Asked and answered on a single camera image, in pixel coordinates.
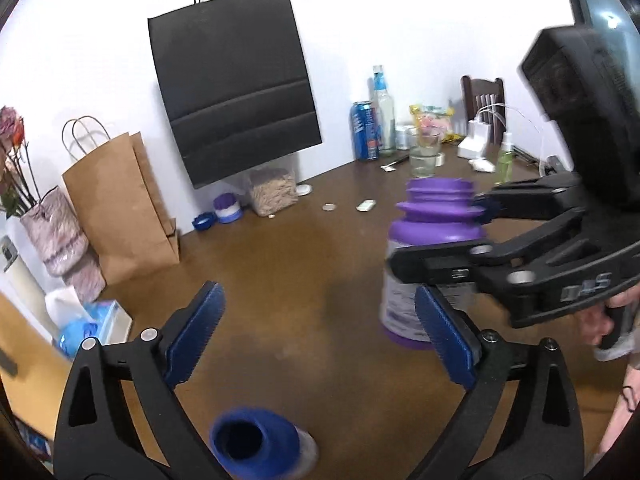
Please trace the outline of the person's right hand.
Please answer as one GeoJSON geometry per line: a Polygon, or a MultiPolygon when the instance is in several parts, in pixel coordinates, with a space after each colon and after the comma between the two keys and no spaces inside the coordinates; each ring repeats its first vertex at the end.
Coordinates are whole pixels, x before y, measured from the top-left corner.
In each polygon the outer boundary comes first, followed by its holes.
{"type": "Polygon", "coordinates": [[[575,314],[578,330],[582,340],[590,346],[597,347],[604,336],[612,332],[614,322],[605,314],[606,308],[618,309],[639,299],[640,287],[635,284],[630,289],[608,298],[603,304],[581,310],[575,314]]]}

